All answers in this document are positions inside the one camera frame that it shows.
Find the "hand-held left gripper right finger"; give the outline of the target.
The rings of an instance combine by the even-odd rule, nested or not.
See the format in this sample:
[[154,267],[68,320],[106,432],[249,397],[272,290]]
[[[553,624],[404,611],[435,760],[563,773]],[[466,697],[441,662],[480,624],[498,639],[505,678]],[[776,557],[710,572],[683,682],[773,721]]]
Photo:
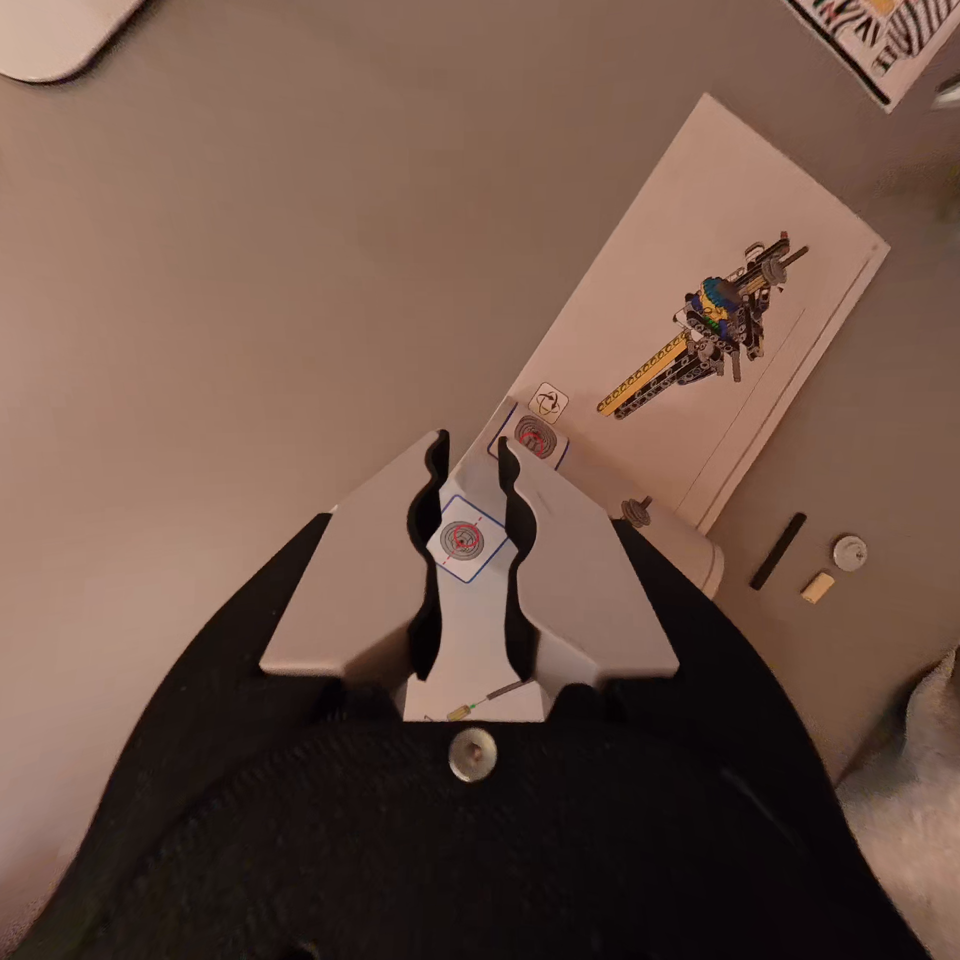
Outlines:
[[516,677],[551,699],[571,685],[672,678],[675,653],[606,510],[512,438],[498,439]]

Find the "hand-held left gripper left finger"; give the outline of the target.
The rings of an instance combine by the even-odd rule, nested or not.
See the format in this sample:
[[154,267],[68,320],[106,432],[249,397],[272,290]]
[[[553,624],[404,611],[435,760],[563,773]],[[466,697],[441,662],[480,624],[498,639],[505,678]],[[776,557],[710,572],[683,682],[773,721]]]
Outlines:
[[437,562],[450,435],[429,431],[332,510],[259,661],[268,675],[399,693],[426,681],[443,618]]

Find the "black lego axle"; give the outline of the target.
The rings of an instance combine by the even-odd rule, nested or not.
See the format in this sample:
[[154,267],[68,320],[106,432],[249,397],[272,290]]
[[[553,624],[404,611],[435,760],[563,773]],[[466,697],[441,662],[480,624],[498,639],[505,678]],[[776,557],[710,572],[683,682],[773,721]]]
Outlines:
[[793,544],[807,520],[808,515],[805,512],[798,511],[794,513],[780,535],[777,537],[769,553],[765,558],[763,558],[757,570],[755,570],[754,574],[752,575],[749,582],[749,588],[751,590],[759,592],[763,589],[777,566],[785,557],[787,550]]

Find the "white lego instruction booklet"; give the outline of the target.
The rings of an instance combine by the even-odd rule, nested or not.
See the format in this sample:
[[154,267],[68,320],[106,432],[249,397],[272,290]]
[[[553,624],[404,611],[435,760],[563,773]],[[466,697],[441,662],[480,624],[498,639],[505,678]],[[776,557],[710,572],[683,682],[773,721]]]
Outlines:
[[440,493],[449,638],[407,721],[538,721],[501,643],[516,547],[498,440],[628,519],[706,596],[714,523],[889,252],[704,94]]

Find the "book stand with black board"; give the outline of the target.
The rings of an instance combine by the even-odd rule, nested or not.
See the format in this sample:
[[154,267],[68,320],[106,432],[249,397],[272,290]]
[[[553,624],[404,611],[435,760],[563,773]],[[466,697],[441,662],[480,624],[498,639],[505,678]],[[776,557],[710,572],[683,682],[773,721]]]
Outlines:
[[142,1],[1,1],[1,74],[28,84],[87,67]]

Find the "zebra striped sticker sheet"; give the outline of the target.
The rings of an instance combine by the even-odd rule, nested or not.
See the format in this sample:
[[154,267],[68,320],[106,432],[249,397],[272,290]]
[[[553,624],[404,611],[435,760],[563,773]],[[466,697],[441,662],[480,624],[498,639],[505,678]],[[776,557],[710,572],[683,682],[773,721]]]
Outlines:
[[957,1],[787,1],[885,114],[958,30]]

